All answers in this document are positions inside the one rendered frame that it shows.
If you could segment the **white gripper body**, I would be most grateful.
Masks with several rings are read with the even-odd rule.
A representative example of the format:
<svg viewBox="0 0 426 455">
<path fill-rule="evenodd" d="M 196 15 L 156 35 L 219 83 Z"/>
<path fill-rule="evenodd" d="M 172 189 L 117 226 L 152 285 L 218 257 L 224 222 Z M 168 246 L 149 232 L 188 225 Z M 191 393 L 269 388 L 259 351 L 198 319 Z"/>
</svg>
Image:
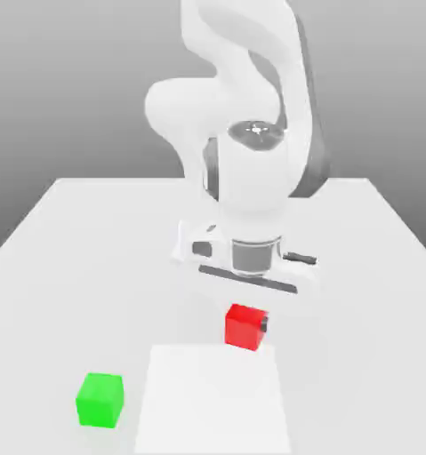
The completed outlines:
<svg viewBox="0 0 426 455">
<path fill-rule="evenodd" d="M 242 276 L 205 264 L 197 266 L 197 276 L 201 290 L 229 301 L 305 302 L 320 295 L 317 278 L 284 274 Z"/>
</svg>

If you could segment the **small green cube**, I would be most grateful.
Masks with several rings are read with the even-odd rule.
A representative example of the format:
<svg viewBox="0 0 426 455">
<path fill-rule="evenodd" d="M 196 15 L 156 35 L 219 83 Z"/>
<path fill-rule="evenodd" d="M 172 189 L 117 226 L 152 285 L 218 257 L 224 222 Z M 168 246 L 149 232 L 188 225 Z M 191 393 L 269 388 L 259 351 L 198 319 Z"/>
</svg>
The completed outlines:
<svg viewBox="0 0 426 455">
<path fill-rule="evenodd" d="M 124 402 L 124 383 L 120 375 L 88 372 L 76 395 L 79 424 L 115 428 Z"/>
</svg>

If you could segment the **small red cube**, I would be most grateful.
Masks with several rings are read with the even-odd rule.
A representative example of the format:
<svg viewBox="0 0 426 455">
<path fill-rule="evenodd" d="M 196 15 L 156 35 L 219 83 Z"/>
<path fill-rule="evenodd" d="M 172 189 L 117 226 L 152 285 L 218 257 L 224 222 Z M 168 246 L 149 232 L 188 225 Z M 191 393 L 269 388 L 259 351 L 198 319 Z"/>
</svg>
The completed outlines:
<svg viewBox="0 0 426 455">
<path fill-rule="evenodd" d="M 225 343 L 256 351 L 265 335 L 260 331 L 260 323 L 264 315 L 269 313 L 256 307 L 232 304 L 225 315 Z"/>
</svg>

